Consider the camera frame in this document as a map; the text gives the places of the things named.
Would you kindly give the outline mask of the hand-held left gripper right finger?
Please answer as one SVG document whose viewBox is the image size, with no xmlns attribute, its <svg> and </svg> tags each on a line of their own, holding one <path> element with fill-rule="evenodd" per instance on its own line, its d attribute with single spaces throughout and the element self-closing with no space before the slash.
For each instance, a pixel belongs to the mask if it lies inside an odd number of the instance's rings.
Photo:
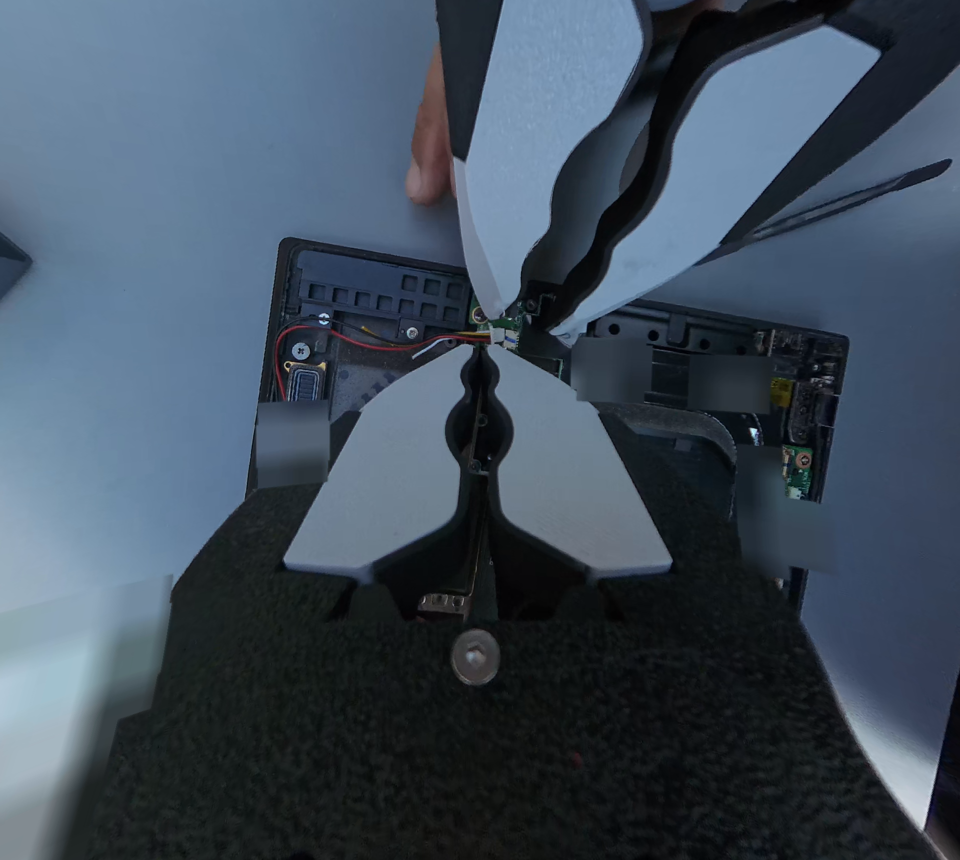
<svg viewBox="0 0 960 860">
<path fill-rule="evenodd" d="M 497 470 L 507 523 L 591 579 L 664 574 L 673 560 L 596 409 L 516 354 L 488 349 L 512 435 Z"/>
</svg>

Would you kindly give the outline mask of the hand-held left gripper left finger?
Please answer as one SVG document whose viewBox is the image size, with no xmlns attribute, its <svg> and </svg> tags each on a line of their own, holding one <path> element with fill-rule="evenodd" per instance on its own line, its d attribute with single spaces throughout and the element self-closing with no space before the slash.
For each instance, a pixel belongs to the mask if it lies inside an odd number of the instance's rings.
<svg viewBox="0 0 960 860">
<path fill-rule="evenodd" d="M 469 403 L 463 369 L 474 351 L 449 350 L 400 377 L 360 412 L 283 565 L 360 583 L 443 583 L 466 563 L 468 497 L 450 414 Z"/>
</svg>

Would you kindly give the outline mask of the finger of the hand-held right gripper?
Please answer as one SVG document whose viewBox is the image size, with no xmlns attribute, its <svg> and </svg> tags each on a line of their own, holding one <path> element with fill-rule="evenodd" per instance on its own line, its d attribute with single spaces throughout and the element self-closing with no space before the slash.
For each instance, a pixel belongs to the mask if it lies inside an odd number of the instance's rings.
<svg viewBox="0 0 960 860">
<path fill-rule="evenodd" d="M 660 83 L 637 173 L 537 329 L 575 340 L 719 247 L 896 39 L 840 13 L 699 14 Z"/>
<path fill-rule="evenodd" d="M 489 318 L 523 287 L 559 172 L 629 93 L 646 0 L 436 0 L 463 255 Z"/>
</svg>

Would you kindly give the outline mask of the black laptop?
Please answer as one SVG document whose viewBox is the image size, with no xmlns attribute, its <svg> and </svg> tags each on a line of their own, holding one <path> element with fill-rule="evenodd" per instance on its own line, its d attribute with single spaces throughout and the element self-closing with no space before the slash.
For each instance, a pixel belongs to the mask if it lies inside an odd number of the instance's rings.
<svg viewBox="0 0 960 860">
<path fill-rule="evenodd" d="M 569 386 L 598 412 L 625 469 L 639 445 L 736 527 L 745 562 L 795 608 L 813 571 L 835 566 L 826 477 L 849 359 L 837 334 L 657 302 L 602 315 L 572 351 L 537 332 L 551 290 L 522 295 L 489 318 L 461 267 L 288 238 L 279 246 L 247 488 L 327 482 L 362 409 L 400 377 L 449 350 L 473 350 L 469 403 L 449 416 L 467 496 L 463 567 L 443 583 L 360 583 L 407 618 L 541 621 L 565 612 L 616 614 L 615 580 L 586 569 L 501 513 L 498 466 L 512 425 L 494 390 L 488 349 L 512 352 Z"/>
</svg>

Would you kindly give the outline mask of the white desk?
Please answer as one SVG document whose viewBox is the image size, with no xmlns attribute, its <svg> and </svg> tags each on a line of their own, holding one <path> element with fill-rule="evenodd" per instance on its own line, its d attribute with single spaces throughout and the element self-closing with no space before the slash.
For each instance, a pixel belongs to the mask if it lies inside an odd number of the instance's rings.
<svg viewBox="0 0 960 860">
<path fill-rule="evenodd" d="M 433 0 L 2 0 L 2 857 L 49 854 L 103 693 L 242 502 L 278 244 L 462 260 L 403 182 Z M 958 74 L 798 200 L 934 182 L 728 256 L 663 302 L 851 340 L 832 574 L 803 621 L 865 751 L 927 816 L 958 668 Z"/>
</svg>

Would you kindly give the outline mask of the person's right hand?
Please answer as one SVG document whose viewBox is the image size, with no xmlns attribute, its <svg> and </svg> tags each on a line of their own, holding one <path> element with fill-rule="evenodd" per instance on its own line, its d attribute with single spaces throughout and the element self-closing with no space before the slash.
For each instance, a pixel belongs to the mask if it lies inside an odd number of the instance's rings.
<svg viewBox="0 0 960 860">
<path fill-rule="evenodd" d="M 415 117 L 411 163 L 405 191 L 420 206 L 437 204 L 446 195 L 456 195 L 450 125 L 441 48 L 435 44 L 426 72 L 423 97 Z"/>
</svg>

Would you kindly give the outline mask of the dark grey object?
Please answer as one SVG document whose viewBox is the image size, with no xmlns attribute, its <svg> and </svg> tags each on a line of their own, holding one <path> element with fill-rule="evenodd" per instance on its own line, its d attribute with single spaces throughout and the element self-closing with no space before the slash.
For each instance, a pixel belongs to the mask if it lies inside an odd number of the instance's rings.
<svg viewBox="0 0 960 860">
<path fill-rule="evenodd" d="M 0 254 L 0 297 L 2 301 L 18 281 L 23 278 L 33 262 L 29 254 L 19 248 L 2 232 L 0 234 Z"/>
</svg>

